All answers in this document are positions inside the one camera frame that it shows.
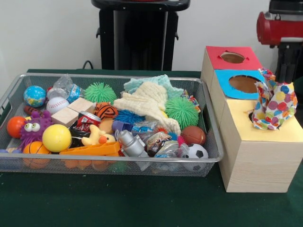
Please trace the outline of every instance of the blue spiky ball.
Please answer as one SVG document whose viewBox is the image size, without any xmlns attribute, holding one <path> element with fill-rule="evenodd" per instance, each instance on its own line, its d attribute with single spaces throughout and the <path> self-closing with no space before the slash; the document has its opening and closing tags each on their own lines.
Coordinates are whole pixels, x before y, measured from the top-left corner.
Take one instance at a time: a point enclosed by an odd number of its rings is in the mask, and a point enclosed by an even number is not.
<svg viewBox="0 0 303 227">
<path fill-rule="evenodd" d="M 142 122 L 145 117 L 134 114 L 128 110 L 119 110 L 118 116 L 115 118 L 116 121 L 121 121 L 129 124 L 134 124 L 136 122 Z"/>
</svg>

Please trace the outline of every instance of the metal tray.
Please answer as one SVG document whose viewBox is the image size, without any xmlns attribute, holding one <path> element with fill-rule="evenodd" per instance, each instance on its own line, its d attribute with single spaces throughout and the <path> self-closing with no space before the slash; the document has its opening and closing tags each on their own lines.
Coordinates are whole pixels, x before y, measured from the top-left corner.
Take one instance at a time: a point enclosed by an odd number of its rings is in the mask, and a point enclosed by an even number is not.
<svg viewBox="0 0 303 227">
<path fill-rule="evenodd" d="M 4 96 L 0 100 L 0 149 L 14 148 L 20 140 L 12 139 L 7 133 L 7 121 L 15 115 L 25 116 L 23 107 L 23 93 L 31 85 L 41 86 L 44 89 L 52 86 L 63 74 L 26 73 L 16 77 Z M 123 91 L 123 84 L 130 76 L 105 76 L 105 75 L 74 75 L 69 74 L 75 84 L 87 88 L 93 82 L 109 84 L 115 93 Z M 223 157 L 223 147 L 218 127 L 215 121 L 213 107 L 205 82 L 195 78 L 170 78 L 174 87 L 186 89 L 200 104 L 202 112 L 199 114 L 198 126 L 206 132 L 206 144 L 209 158 L 151 158 L 151 157 L 97 157 L 97 156 L 63 156 L 63 155 L 31 155 L 31 154 L 3 154 L 0 153 L 0 171 L 2 172 L 27 172 L 27 173 L 59 173 L 59 174 L 104 174 L 104 175 L 168 175 L 168 176 L 202 176 L 205 177 L 213 165 Z M 24 161 L 49 160 L 44 168 L 35 169 L 24 165 Z M 68 169 L 64 159 L 69 160 L 94 160 L 107 161 L 108 168 L 97 171 L 91 165 L 86 168 Z M 141 171 L 139 166 L 148 167 Z"/>
</svg>

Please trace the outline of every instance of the yellow rubber duck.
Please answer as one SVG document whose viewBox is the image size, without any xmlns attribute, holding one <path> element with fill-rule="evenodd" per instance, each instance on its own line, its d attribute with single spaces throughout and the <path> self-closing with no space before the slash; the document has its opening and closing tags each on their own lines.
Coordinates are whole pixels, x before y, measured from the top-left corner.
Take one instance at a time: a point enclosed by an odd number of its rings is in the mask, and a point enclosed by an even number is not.
<svg viewBox="0 0 303 227">
<path fill-rule="evenodd" d="M 91 124 L 89 126 L 89 129 L 90 129 L 90 136 L 88 138 L 83 137 L 81 139 L 81 142 L 83 143 L 84 146 L 104 144 L 104 143 L 110 143 L 116 141 L 114 136 L 110 134 L 106 134 L 105 131 L 100 130 L 94 124 Z"/>
</svg>

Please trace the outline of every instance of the white cloth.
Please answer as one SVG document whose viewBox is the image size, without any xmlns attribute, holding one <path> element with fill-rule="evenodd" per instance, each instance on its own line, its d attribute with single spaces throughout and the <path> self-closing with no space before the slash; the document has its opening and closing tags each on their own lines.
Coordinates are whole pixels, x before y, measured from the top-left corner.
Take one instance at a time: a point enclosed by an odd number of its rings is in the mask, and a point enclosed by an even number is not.
<svg viewBox="0 0 303 227">
<path fill-rule="evenodd" d="M 116 99 L 113 106 L 119 110 L 131 111 L 139 116 L 150 116 L 158 120 L 166 130 L 180 135 L 179 123 L 175 119 L 166 118 L 161 112 L 165 110 L 166 90 L 164 92 L 162 86 L 150 83 L 144 82 L 133 94 L 123 93 L 122 98 Z"/>
</svg>

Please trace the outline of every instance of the toy can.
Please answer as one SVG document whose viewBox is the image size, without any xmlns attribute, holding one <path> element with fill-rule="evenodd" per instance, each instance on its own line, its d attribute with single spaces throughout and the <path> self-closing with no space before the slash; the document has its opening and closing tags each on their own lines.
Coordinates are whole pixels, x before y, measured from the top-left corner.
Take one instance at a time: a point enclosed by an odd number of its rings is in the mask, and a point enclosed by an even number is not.
<svg viewBox="0 0 303 227">
<path fill-rule="evenodd" d="M 101 122 L 101 119 L 89 112 L 81 111 L 78 115 L 78 121 L 76 129 L 80 131 L 88 131 L 89 132 L 89 126 L 91 124 L 94 124 L 96 126 L 99 126 Z"/>
</svg>

